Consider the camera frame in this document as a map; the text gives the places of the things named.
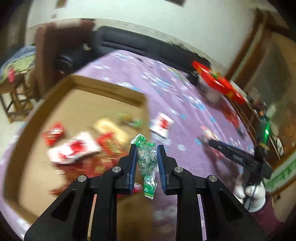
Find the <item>yellow package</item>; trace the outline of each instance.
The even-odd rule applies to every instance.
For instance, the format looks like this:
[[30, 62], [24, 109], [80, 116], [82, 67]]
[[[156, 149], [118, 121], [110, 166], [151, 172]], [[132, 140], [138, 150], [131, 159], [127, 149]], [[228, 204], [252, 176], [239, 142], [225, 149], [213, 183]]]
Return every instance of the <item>yellow package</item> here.
[[102, 134], [112, 132], [114, 134], [114, 138], [121, 146], [124, 146], [131, 139], [131, 137], [125, 131], [121, 130], [114, 122], [110, 121], [108, 118], [99, 119], [93, 125], [93, 127]]

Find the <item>white and red package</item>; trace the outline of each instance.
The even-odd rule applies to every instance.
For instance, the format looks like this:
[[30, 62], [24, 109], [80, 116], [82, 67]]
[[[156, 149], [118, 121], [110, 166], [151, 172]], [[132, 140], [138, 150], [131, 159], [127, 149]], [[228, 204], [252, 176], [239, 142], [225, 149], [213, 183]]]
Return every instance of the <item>white and red package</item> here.
[[71, 164], [82, 156], [100, 152], [102, 148], [88, 132], [80, 132], [61, 146], [47, 151], [49, 159], [57, 164]]
[[151, 131], [168, 138], [170, 127], [174, 121], [163, 113], [158, 113], [156, 121], [149, 128]]

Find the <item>green plastic wrapper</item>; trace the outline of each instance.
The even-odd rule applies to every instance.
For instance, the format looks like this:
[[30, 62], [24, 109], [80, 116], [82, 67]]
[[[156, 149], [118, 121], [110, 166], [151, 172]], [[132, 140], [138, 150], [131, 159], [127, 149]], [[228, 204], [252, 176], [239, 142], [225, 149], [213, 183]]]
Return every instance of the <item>green plastic wrapper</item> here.
[[121, 121], [129, 126], [133, 126], [136, 128], [141, 128], [143, 123], [142, 120], [133, 118], [130, 114], [128, 113], [120, 113], [119, 118]]
[[157, 183], [155, 181], [155, 174], [157, 169], [156, 150], [154, 150], [155, 143], [147, 142], [142, 134], [138, 134], [131, 144], [138, 147], [138, 169], [140, 174], [144, 177], [144, 193], [145, 197], [153, 199], [154, 191]]

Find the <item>white wall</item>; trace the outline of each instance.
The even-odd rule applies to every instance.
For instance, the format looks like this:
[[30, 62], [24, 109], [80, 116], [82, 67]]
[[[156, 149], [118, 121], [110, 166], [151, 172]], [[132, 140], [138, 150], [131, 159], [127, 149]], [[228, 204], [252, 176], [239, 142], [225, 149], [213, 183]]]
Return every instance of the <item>white wall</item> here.
[[34, 0], [27, 27], [69, 18], [106, 18], [156, 29], [201, 50], [229, 68], [250, 31], [253, 12], [240, 0]]

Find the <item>brown chair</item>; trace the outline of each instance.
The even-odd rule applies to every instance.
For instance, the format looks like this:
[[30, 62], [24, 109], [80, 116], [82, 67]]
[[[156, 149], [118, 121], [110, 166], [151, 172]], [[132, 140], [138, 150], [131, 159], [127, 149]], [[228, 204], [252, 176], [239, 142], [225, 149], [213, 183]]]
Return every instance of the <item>brown chair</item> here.
[[40, 97], [63, 76], [54, 67], [60, 49], [87, 42], [94, 22], [91, 20], [60, 20], [40, 26], [35, 35], [36, 78]]
[[[23, 92], [18, 93], [17, 89], [21, 85], [23, 87]], [[2, 97], [3, 94], [7, 93], [9, 93], [11, 97], [11, 102], [8, 106], [6, 106]], [[19, 99], [19, 95], [24, 95], [25, 99]], [[17, 116], [21, 116], [22, 119], [24, 119], [28, 115], [33, 109], [33, 105], [30, 102], [24, 74], [18, 74], [15, 80], [11, 83], [8, 81], [8, 78], [6, 78], [4, 82], [0, 84], [0, 101], [10, 123], [13, 123]], [[12, 105], [14, 105], [15, 111], [9, 111]]]

